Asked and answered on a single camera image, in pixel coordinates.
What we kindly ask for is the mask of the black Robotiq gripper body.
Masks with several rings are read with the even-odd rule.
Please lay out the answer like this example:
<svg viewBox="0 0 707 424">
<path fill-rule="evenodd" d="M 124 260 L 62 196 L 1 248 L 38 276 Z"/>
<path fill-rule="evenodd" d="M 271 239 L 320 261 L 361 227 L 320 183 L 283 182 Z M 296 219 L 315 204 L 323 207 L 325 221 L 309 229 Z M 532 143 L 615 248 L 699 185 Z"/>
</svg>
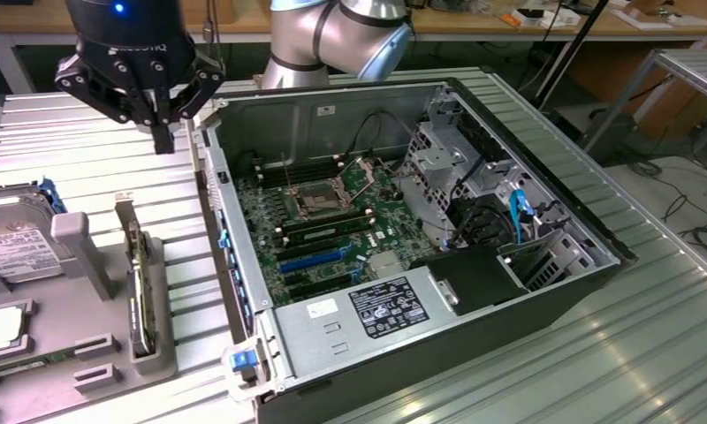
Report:
<svg viewBox="0 0 707 424">
<path fill-rule="evenodd" d="M 78 67 L 125 88 L 132 76 L 143 89 L 172 88 L 185 78 L 196 58 L 179 1 L 65 2 L 76 30 L 76 54 L 66 67 Z"/>
</svg>

